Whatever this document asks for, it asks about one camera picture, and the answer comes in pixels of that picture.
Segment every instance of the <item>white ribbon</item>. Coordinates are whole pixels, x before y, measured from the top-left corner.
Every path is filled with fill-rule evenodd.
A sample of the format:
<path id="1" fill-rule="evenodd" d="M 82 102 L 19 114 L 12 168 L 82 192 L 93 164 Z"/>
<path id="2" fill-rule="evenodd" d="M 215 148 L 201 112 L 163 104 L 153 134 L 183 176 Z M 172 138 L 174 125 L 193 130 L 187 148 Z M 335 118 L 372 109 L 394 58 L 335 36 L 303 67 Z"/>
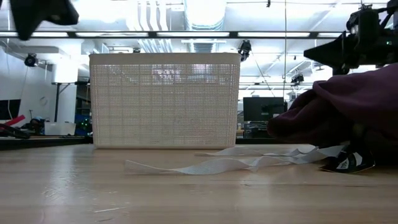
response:
<path id="1" fill-rule="evenodd" d="M 318 149 L 315 147 L 310 152 L 304 153 L 298 149 L 285 154 L 279 153 L 261 153 L 259 150 L 248 149 L 246 147 L 233 147 L 224 149 L 215 153 L 196 153 L 198 156 L 258 156 L 250 159 L 220 158 L 201 162 L 197 165 L 176 168 L 161 169 L 157 167 L 140 164 L 138 162 L 127 160 L 125 168 L 127 172 L 133 174 L 190 174 L 190 175 L 208 175 L 219 174 L 226 171 L 249 169 L 256 171 L 261 167 L 277 166 L 286 164 L 307 164 L 320 161 L 327 157 L 337 157 L 344 146 L 333 146 L 329 148 Z"/>

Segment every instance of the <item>maroon cloth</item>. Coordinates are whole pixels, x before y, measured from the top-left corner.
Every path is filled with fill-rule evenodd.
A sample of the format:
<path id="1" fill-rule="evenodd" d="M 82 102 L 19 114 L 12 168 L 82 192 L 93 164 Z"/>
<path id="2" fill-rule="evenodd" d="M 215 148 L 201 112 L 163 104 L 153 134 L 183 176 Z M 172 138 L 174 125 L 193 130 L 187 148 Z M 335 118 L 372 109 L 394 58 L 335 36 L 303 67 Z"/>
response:
<path id="1" fill-rule="evenodd" d="M 370 141 L 397 145 L 398 63 L 315 82 L 269 121 L 268 132 L 287 142 L 331 146 L 349 141 L 354 123 L 369 129 Z"/>

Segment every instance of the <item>white mesh basket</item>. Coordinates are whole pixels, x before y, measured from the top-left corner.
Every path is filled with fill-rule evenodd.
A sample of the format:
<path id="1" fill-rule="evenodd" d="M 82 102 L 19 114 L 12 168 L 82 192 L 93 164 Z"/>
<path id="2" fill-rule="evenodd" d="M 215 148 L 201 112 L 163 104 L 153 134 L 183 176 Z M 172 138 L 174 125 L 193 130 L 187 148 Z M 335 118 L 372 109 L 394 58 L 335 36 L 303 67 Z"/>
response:
<path id="1" fill-rule="evenodd" d="M 234 146 L 239 54 L 90 55 L 97 148 Z"/>

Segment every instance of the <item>computer monitor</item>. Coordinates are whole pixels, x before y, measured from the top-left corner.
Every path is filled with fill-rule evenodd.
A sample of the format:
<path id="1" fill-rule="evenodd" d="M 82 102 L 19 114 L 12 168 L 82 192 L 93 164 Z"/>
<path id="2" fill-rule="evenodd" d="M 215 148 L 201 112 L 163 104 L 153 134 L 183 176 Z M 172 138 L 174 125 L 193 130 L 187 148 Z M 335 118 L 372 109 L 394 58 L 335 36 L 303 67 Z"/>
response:
<path id="1" fill-rule="evenodd" d="M 244 121 L 268 121 L 275 115 L 284 113 L 283 97 L 245 97 L 243 98 Z"/>

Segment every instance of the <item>fluorescent light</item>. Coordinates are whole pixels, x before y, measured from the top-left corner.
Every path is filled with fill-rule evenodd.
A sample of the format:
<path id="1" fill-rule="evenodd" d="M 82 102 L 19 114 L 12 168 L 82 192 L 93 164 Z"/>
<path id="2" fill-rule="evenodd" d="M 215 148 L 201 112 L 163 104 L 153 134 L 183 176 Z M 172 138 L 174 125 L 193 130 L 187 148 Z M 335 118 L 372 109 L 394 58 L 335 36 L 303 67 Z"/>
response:
<path id="1" fill-rule="evenodd" d="M 158 37 L 227 37 L 229 32 L 158 32 Z"/>
<path id="2" fill-rule="evenodd" d="M 16 32 L 0 32 L 0 37 L 17 37 L 18 34 Z"/>
<path id="3" fill-rule="evenodd" d="M 147 32 L 77 32 L 78 37 L 147 37 Z"/>
<path id="4" fill-rule="evenodd" d="M 225 44 L 226 40 L 181 40 L 183 44 Z"/>
<path id="5" fill-rule="evenodd" d="M 239 86 L 249 86 L 249 85 L 255 85 L 256 83 L 254 82 L 239 82 Z"/>
<path id="6" fill-rule="evenodd" d="M 339 37 L 341 32 L 319 33 L 318 37 Z"/>
<path id="7" fill-rule="evenodd" d="M 239 32 L 238 37 L 308 37 L 309 32 Z"/>
<path id="8" fill-rule="evenodd" d="M 32 37 L 68 37 L 66 32 L 34 32 Z"/>

